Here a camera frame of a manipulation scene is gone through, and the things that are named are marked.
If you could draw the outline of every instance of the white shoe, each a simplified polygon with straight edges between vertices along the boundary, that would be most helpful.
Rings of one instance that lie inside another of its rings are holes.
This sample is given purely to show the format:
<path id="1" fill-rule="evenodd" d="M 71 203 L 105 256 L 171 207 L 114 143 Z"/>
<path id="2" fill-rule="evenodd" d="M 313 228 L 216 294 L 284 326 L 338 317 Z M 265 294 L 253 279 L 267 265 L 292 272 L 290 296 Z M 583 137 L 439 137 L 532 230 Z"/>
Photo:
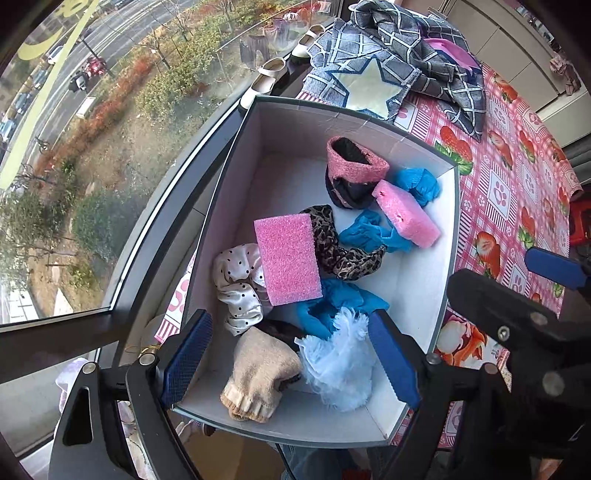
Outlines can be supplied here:
<path id="1" fill-rule="evenodd" d="M 316 24 L 316 25 L 312 25 L 310 27 L 310 29 L 306 32 L 306 35 L 309 35 L 311 37 L 314 37 L 314 39 L 317 39 L 325 31 L 326 31 L 326 29 L 322 25 Z"/>
<path id="2" fill-rule="evenodd" d="M 277 82 L 279 82 L 286 73 L 289 73 L 287 70 L 287 63 L 285 63 L 285 60 L 281 57 L 269 60 L 259 67 L 258 71 L 263 75 L 274 78 Z"/>
<path id="3" fill-rule="evenodd" d="M 259 75 L 240 98 L 240 106 L 248 110 L 257 95 L 269 95 L 273 88 L 285 86 L 290 78 L 285 60 L 277 57 L 263 64 Z"/>
<path id="4" fill-rule="evenodd" d="M 297 45 L 291 52 L 290 60 L 297 65 L 310 61 L 310 54 L 308 53 L 308 48 L 312 46 L 316 38 L 313 37 L 313 34 L 304 34 L 304 36 L 300 39 L 300 41 L 297 43 Z"/>

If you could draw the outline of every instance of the glass pane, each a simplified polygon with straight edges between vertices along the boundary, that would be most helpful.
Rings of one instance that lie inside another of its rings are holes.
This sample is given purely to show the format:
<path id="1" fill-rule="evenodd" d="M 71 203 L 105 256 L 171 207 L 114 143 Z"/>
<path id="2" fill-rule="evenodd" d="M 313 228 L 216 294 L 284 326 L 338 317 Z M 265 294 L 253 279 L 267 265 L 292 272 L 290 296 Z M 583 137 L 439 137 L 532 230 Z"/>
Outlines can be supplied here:
<path id="1" fill-rule="evenodd" d="M 109 304 L 124 245 L 188 140 L 337 9 L 66 0 L 52 12 L 0 77 L 2 323 Z"/>
<path id="2" fill-rule="evenodd" d="M 76 361 L 81 368 L 84 359 L 94 359 L 95 351 Z M 53 435 L 60 419 L 60 396 L 63 391 L 56 379 L 72 360 L 39 370 L 0 385 L 0 432 L 19 456 L 23 451 Z M 64 378 L 76 379 L 77 373 Z"/>

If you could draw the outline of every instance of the pink foam block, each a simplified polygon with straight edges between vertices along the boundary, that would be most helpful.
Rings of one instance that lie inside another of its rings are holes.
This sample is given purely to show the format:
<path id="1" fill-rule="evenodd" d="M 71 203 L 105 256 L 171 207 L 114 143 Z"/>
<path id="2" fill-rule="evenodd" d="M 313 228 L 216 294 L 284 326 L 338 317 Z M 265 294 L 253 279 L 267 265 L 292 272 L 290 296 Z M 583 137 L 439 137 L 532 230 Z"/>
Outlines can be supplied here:
<path id="1" fill-rule="evenodd" d="M 271 305 L 321 298 L 310 215 L 263 218 L 254 224 Z"/>
<path id="2" fill-rule="evenodd" d="M 439 228 L 409 192 L 380 180 L 372 195 L 401 237 L 427 248 L 441 235 Z"/>

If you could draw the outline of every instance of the strawberry print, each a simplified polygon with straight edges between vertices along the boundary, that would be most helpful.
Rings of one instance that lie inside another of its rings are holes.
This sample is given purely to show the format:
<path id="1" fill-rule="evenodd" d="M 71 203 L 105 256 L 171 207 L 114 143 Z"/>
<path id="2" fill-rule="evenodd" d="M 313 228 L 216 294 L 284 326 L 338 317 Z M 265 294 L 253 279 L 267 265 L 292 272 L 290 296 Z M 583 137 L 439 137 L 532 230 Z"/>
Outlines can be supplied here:
<path id="1" fill-rule="evenodd" d="M 496 279 L 501 273 L 501 246 L 488 232 L 479 232 L 474 240 L 478 260 L 485 267 L 484 275 Z"/>
<path id="2" fill-rule="evenodd" d="M 560 145 L 558 145 L 558 142 L 554 139 L 554 137 L 550 139 L 550 147 L 552 148 L 552 159 L 556 163 L 568 161 L 566 155 L 564 155 L 564 152 L 562 151 L 562 148 L 560 148 Z"/>
<path id="3" fill-rule="evenodd" d="M 552 204 L 548 199 L 542 200 L 542 207 L 544 209 L 544 216 L 546 217 L 546 220 L 548 222 L 548 227 L 550 228 L 550 230 L 554 232 L 554 229 L 556 228 L 556 221 L 554 219 L 554 207 L 552 207 Z"/>
<path id="4" fill-rule="evenodd" d="M 487 342 L 488 337 L 475 325 L 451 315 L 439 332 L 436 351 L 449 365 L 468 367 L 482 360 Z"/>
<path id="5" fill-rule="evenodd" d="M 507 167 L 509 170 L 513 170 L 513 157 L 511 157 L 511 150 L 509 149 L 509 145 L 507 145 L 503 137 L 491 130 L 488 132 L 488 138 L 491 139 L 491 143 L 501 154 L 501 160 L 503 161 L 505 167 Z"/>
<path id="6" fill-rule="evenodd" d="M 558 203 L 560 204 L 560 210 L 566 216 L 569 214 L 569 198 L 566 196 L 564 189 L 560 187 L 558 189 Z"/>
<path id="7" fill-rule="evenodd" d="M 535 163 L 535 148 L 532 141 L 527 138 L 525 132 L 523 130 L 519 131 L 519 147 L 523 154 L 527 157 L 527 159 Z"/>
<path id="8" fill-rule="evenodd" d="M 495 73 L 495 76 L 493 78 L 495 80 L 495 83 L 503 92 L 502 98 L 504 101 L 511 104 L 514 100 L 517 100 L 517 97 L 519 95 L 517 95 L 515 89 L 511 85 L 509 85 L 503 78 L 501 78 L 498 73 Z"/>
<path id="9" fill-rule="evenodd" d="M 530 216 L 526 207 L 521 208 L 521 226 L 517 232 L 517 238 L 523 243 L 526 250 L 535 245 L 535 220 Z"/>
<path id="10" fill-rule="evenodd" d="M 472 172 L 472 150 L 470 145 L 460 140 L 451 128 L 444 125 L 440 132 L 441 143 L 435 142 L 435 149 L 450 157 L 456 163 L 460 175 L 469 175 Z"/>

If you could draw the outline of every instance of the pink plastic item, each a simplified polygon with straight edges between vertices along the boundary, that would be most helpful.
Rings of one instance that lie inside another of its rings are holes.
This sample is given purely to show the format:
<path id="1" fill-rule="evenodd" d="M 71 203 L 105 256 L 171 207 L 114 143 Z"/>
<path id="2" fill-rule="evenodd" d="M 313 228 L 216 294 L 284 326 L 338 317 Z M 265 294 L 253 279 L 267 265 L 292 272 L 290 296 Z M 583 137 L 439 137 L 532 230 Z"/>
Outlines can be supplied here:
<path id="1" fill-rule="evenodd" d="M 478 62 L 466 50 L 457 46 L 454 42 L 445 38 L 425 38 L 425 42 L 431 45 L 435 50 L 441 50 L 453 58 L 459 66 L 472 71 L 473 68 L 480 68 Z"/>

